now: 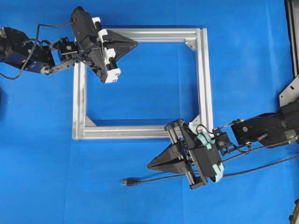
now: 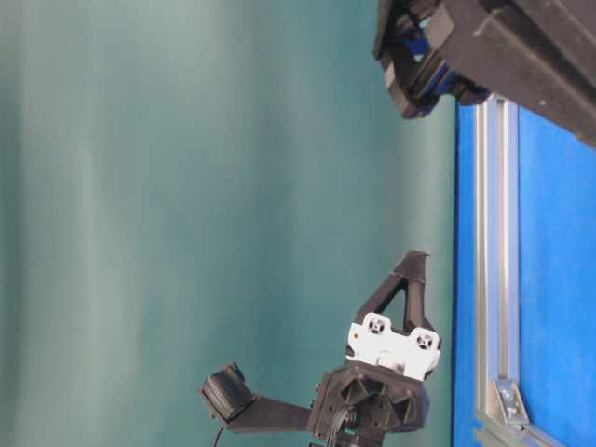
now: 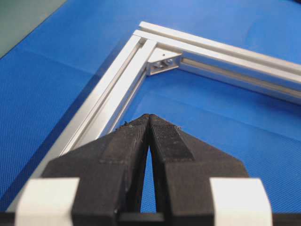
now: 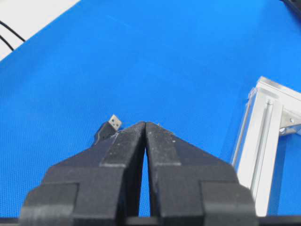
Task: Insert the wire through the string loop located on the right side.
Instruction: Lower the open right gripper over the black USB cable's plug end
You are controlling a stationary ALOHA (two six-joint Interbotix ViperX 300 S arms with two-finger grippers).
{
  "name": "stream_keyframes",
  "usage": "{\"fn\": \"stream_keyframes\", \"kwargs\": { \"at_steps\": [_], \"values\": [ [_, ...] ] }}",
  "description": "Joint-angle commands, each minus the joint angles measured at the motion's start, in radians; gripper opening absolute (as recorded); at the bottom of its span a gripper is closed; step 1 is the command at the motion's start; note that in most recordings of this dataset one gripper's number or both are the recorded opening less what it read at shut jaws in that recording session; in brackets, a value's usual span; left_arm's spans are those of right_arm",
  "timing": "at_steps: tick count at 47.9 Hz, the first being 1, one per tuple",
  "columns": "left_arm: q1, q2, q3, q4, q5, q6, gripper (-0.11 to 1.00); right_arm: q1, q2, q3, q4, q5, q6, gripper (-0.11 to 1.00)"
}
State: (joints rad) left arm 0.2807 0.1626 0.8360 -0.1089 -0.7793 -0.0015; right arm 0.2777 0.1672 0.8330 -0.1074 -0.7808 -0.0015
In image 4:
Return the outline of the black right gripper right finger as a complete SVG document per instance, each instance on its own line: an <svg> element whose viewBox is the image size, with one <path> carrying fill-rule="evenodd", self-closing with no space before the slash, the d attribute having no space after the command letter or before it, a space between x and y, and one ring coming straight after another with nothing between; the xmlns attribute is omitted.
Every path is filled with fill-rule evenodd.
<svg viewBox="0 0 301 226"><path fill-rule="evenodd" d="M146 123L151 212L162 226L255 226L254 201L234 168Z"/></svg>

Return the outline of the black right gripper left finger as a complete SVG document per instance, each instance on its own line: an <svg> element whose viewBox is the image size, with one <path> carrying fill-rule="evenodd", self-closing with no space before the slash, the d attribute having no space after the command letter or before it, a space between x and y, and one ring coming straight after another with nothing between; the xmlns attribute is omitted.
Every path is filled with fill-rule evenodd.
<svg viewBox="0 0 301 226"><path fill-rule="evenodd" d="M22 226L116 226L139 209L145 123L56 165L22 206Z"/></svg>

